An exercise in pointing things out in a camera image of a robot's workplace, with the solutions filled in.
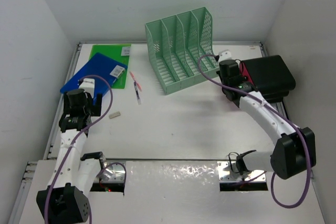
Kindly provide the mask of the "black drawer box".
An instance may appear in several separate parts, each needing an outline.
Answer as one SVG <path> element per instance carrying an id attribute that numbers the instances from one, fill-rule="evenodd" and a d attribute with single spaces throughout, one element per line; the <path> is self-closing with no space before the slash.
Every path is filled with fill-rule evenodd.
<path id="1" fill-rule="evenodd" d="M 280 55 L 241 61 L 254 86 L 269 103 L 282 102 L 296 87 L 296 81 Z"/>

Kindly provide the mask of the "dark blue pen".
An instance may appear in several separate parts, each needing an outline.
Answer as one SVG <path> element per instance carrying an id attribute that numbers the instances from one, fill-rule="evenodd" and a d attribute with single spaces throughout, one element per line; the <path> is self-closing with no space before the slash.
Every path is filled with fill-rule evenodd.
<path id="1" fill-rule="evenodd" d="M 139 95 L 139 90 L 138 90 L 138 86 L 137 86 L 137 83 L 134 82 L 134 89 L 135 89 L 135 93 L 136 93 L 136 99 L 137 99 L 137 102 L 138 102 L 138 105 L 141 105 L 141 98 L 140 98 L 140 95 Z"/>

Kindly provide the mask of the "red pen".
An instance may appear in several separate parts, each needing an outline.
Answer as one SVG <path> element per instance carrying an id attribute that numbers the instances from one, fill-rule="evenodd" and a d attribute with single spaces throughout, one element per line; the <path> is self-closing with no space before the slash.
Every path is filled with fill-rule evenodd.
<path id="1" fill-rule="evenodd" d="M 139 91 L 142 92 L 142 88 L 141 85 L 139 84 L 139 82 L 136 80 L 134 74 L 132 71 L 129 72 L 131 78 L 133 79 L 133 81 L 135 82 L 136 86 L 138 87 Z"/>

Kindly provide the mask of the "pink drawer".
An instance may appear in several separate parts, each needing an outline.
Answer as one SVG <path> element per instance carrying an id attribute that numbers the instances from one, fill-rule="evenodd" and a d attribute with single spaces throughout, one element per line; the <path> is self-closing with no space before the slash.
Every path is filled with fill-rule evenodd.
<path id="1" fill-rule="evenodd" d="M 240 67 L 240 73 L 243 76 L 244 80 L 250 82 L 251 84 L 254 84 L 245 64 L 241 62 L 239 64 L 239 67 Z"/>

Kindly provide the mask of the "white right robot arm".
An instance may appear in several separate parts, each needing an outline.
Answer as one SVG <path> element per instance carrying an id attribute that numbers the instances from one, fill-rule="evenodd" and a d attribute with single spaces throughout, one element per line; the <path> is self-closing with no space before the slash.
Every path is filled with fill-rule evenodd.
<path id="1" fill-rule="evenodd" d="M 307 169 L 305 150 L 309 153 L 310 165 L 315 166 L 315 135 L 309 127 L 303 129 L 290 125 L 271 112 L 270 104 L 259 90 L 240 74 L 238 63 L 232 59 L 219 62 L 218 75 L 226 86 L 223 93 L 238 108 L 249 114 L 273 141 L 271 152 L 251 150 L 239 154 L 235 168 L 240 175 L 262 169 L 288 179 Z"/>

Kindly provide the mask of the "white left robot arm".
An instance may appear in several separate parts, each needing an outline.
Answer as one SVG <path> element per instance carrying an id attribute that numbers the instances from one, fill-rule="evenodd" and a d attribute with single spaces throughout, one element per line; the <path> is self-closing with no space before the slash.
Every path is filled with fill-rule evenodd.
<path id="1" fill-rule="evenodd" d="M 94 99 L 84 89 L 65 92 L 56 165 L 47 188 L 36 196 L 45 223 L 84 223 L 89 219 L 88 194 L 103 168 L 103 154 L 82 151 L 91 118 L 101 115 L 101 104 L 101 93 Z"/>

